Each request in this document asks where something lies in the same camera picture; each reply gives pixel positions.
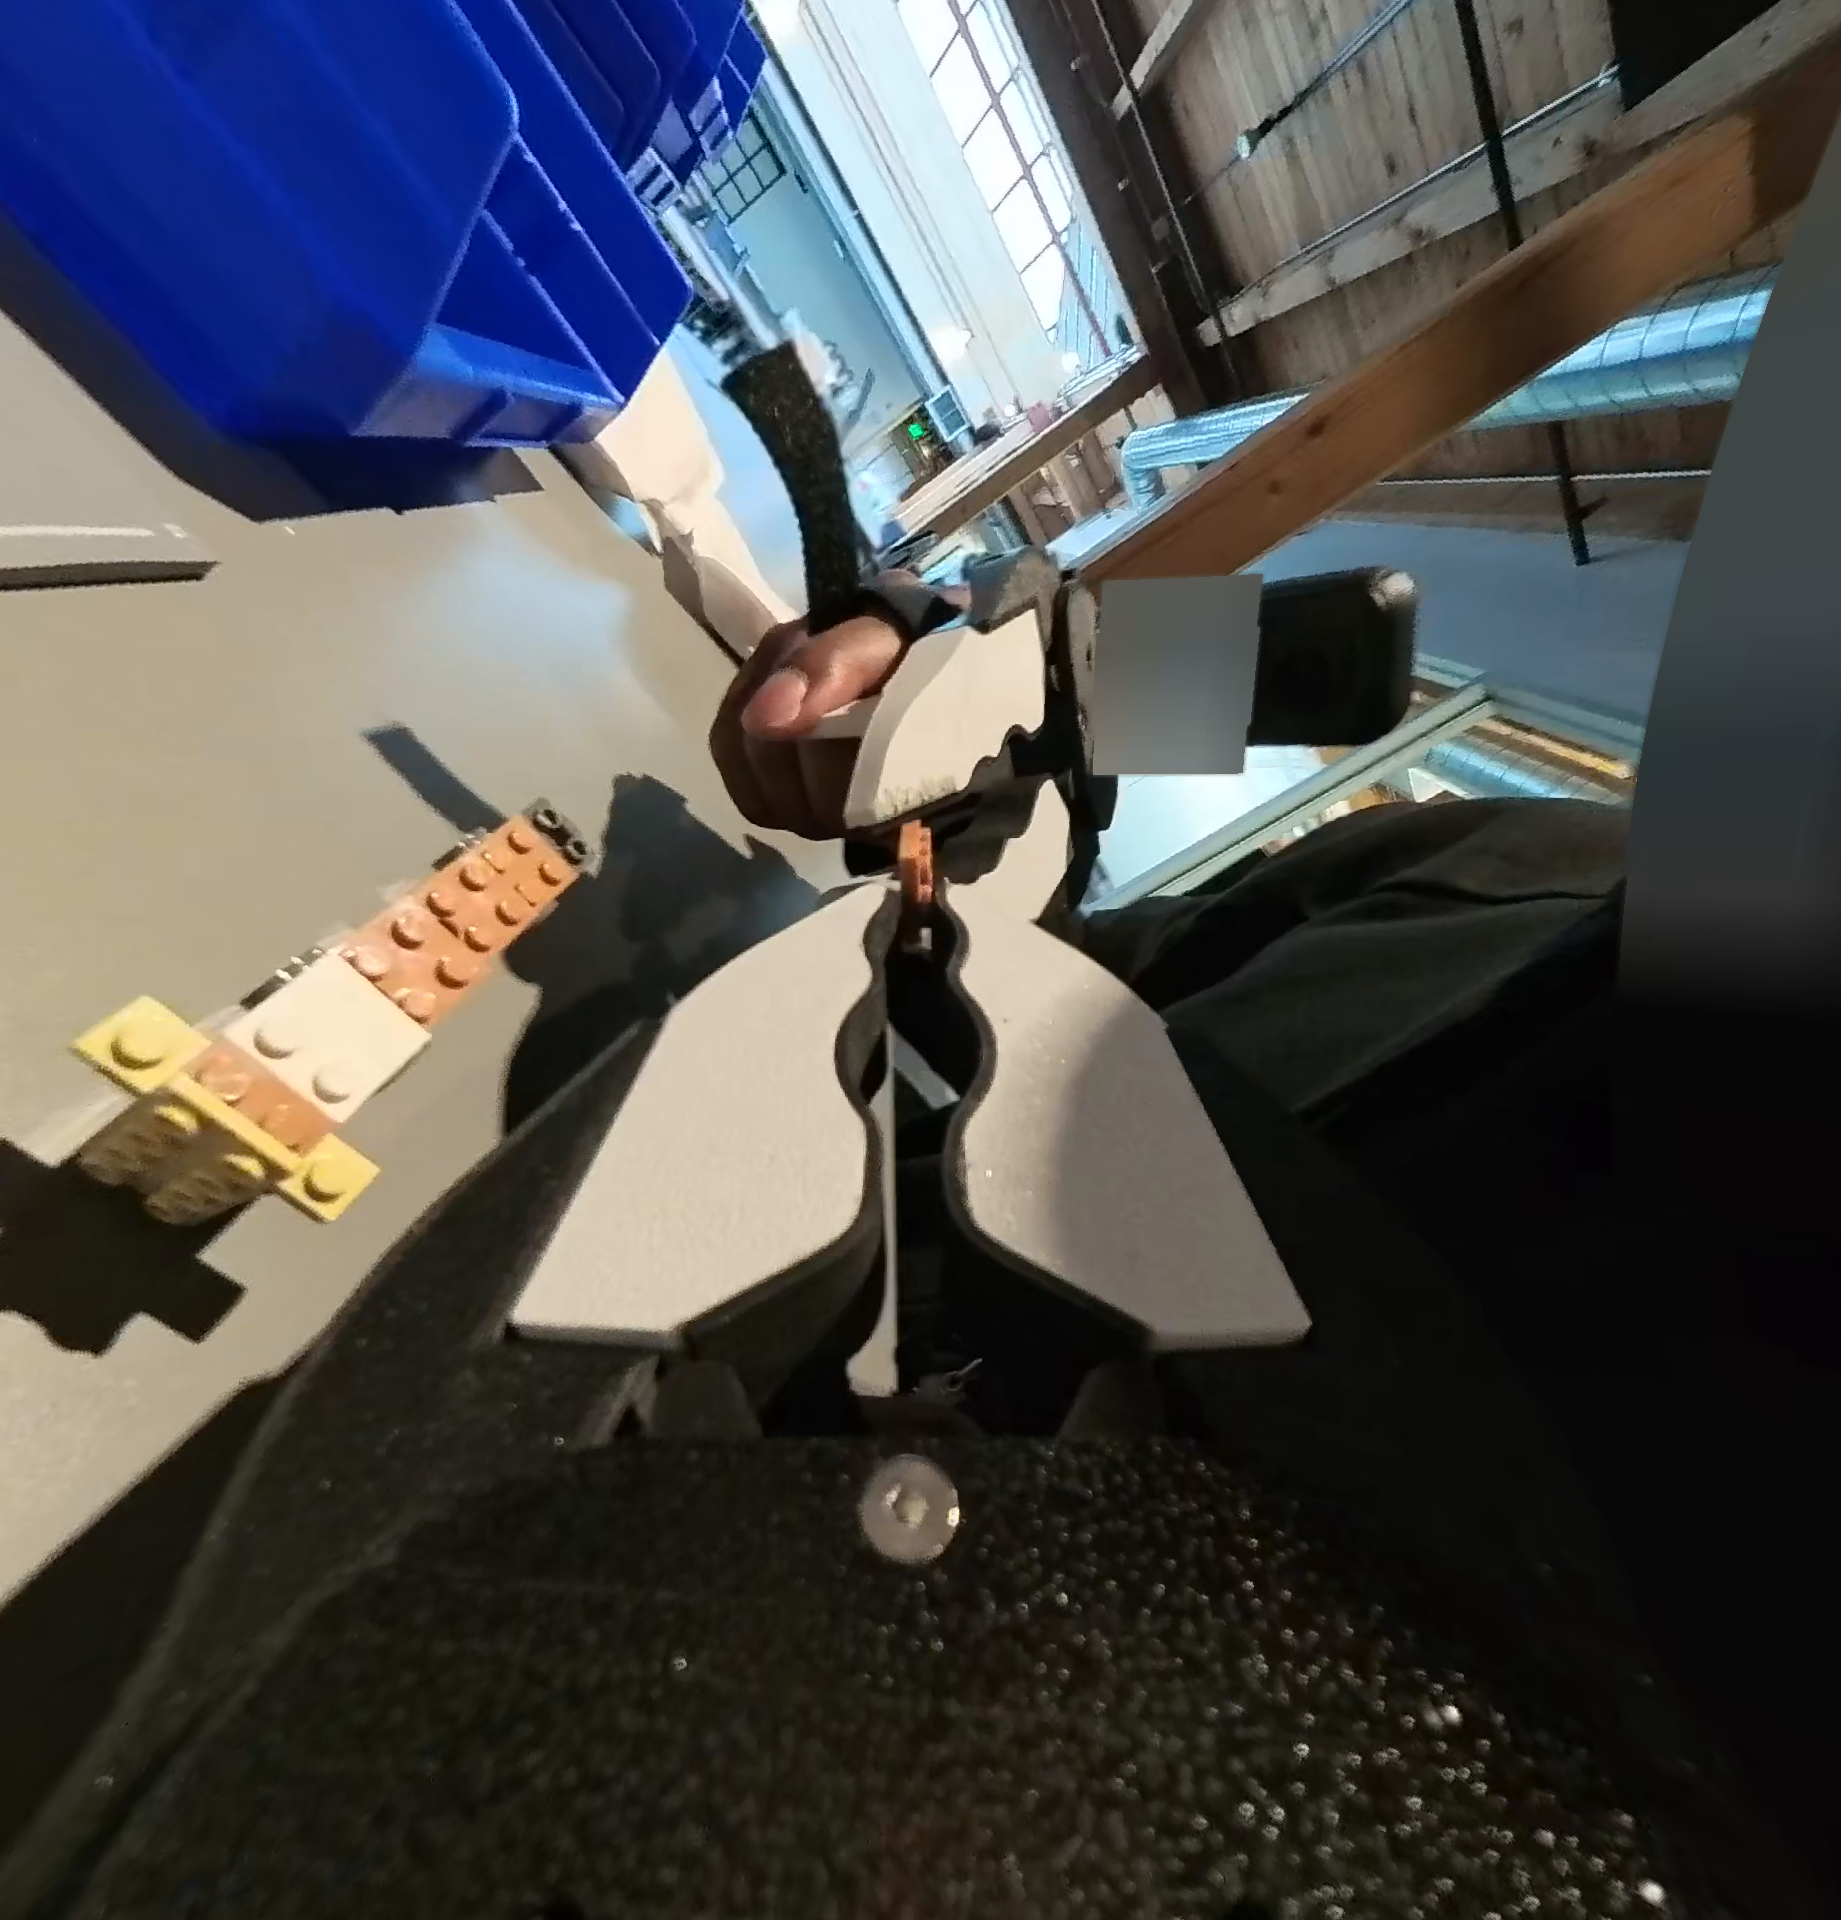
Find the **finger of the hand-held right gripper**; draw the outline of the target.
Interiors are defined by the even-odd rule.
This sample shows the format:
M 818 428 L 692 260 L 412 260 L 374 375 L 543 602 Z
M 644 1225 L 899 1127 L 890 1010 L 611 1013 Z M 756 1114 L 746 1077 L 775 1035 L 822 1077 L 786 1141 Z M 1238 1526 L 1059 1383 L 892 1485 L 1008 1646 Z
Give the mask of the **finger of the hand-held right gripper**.
M 893 873 L 899 827 L 924 820 L 933 835 L 939 881 L 969 882 L 998 869 L 1003 853 L 1029 833 L 1034 808 L 924 808 L 897 821 L 839 830 L 848 873 L 870 877 Z
M 888 686 L 839 713 L 852 768 L 843 828 L 885 828 L 973 790 L 1003 762 L 1083 770 L 1075 693 L 1038 620 L 918 639 Z

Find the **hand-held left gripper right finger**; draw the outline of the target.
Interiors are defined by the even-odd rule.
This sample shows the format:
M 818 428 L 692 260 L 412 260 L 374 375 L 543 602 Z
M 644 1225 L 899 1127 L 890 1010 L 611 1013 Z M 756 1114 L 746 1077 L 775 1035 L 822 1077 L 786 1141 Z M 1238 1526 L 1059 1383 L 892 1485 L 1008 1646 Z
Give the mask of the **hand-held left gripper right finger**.
M 952 1083 L 897 1133 L 899 1383 L 1062 1415 L 1095 1367 L 1270 1354 L 1308 1306 L 1138 995 L 990 882 L 939 882 L 897 1032 Z

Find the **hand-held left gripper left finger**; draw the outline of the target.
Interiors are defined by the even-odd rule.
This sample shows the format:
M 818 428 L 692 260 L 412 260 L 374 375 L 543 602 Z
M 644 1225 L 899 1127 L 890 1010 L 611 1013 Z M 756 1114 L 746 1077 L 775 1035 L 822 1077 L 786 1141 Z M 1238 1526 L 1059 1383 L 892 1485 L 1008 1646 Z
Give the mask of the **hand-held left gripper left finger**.
M 512 1336 L 723 1361 L 759 1392 L 858 1354 L 885 1289 L 897 927 L 893 886 L 836 893 L 664 1016 Z

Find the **small orange brick piece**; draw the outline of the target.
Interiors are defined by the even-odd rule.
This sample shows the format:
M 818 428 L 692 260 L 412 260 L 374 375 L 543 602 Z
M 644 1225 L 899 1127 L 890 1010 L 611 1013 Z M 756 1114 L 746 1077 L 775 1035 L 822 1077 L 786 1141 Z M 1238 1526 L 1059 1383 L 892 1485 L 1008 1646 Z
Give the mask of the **small orange brick piece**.
M 897 945 L 899 953 L 933 962 L 943 953 L 939 917 L 939 873 L 932 827 L 910 820 L 893 841 L 893 877 L 899 882 Z

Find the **orange toy brick model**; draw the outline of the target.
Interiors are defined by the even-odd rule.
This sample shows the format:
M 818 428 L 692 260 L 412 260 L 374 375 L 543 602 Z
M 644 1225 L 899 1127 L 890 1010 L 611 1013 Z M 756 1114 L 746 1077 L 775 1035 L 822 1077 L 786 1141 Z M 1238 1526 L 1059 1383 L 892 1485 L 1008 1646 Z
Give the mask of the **orange toy brick model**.
M 345 1136 L 353 1117 L 591 866 L 591 843 L 536 801 L 208 1021 L 151 995 L 118 1007 L 71 1046 L 121 1095 L 71 1168 L 165 1226 L 263 1199 L 340 1219 L 378 1175 Z

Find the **person's right hand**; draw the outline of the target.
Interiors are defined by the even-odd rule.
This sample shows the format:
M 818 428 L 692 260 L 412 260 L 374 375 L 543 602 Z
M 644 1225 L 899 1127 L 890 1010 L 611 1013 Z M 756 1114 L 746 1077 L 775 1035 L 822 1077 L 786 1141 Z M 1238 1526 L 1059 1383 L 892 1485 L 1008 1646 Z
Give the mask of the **person's right hand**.
M 904 650 L 902 632 L 870 615 L 824 633 L 792 620 L 759 639 L 707 735 L 725 790 L 747 825 L 803 841 L 843 835 L 858 743 L 817 730 L 876 696 Z

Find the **wooden ceiling beam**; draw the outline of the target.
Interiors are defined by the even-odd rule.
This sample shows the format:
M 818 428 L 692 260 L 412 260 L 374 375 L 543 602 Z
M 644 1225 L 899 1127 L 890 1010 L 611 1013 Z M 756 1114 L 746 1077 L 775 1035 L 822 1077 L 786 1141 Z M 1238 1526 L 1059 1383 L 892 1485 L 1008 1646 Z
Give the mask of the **wooden ceiling beam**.
M 1089 554 L 1075 577 L 1103 589 L 1247 569 L 1803 206 L 1837 116 L 1841 32 L 1509 250 L 1404 339 Z

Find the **large window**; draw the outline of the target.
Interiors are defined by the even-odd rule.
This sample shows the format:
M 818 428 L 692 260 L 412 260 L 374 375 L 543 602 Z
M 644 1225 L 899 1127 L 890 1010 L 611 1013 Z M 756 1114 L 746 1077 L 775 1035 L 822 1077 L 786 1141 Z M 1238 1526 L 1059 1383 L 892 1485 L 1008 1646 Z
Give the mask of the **large window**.
M 1130 355 L 1130 306 L 1008 7 L 899 3 L 897 14 L 1063 379 Z

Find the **stack of blue plastic bins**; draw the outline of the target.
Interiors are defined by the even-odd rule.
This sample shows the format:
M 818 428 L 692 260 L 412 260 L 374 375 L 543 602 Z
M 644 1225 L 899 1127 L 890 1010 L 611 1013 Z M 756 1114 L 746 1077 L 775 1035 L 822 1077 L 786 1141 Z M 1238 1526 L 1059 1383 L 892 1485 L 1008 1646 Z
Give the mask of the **stack of blue plastic bins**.
M 742 3 L 556 3 L 574 83 L 634 197 L 662 215 L 738 129 L 764 68 Z

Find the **blue plastic storage bin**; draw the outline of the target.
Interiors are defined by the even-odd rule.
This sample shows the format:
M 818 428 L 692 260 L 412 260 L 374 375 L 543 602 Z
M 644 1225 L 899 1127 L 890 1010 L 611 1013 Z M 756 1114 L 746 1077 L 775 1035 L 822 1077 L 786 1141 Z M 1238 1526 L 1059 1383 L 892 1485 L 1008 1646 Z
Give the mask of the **blue plastic storage bin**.
M 0 5 L 0 306 L 251 517 L 526 490 L 692 283 L 619 5 Z

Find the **metal air duct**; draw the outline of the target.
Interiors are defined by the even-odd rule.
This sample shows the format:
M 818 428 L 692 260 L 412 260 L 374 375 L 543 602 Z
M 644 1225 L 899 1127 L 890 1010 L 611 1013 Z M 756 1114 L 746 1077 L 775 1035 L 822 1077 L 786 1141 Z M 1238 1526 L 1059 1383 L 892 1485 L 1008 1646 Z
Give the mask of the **metal air duct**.
M 1692 410 L 1735 397 L 1773 300 L 1777 265 L 1708 279 L 1653 302 L 1522 386 L 1458 422 L 1461 430 L 1507 430 L 1614 414 Z M 1163 500 L 1163 474 L 1221 461 L 1308 393 L 1269 393 L 1187 420 L 1132 430 L 1117 452 L 1134 506 Z

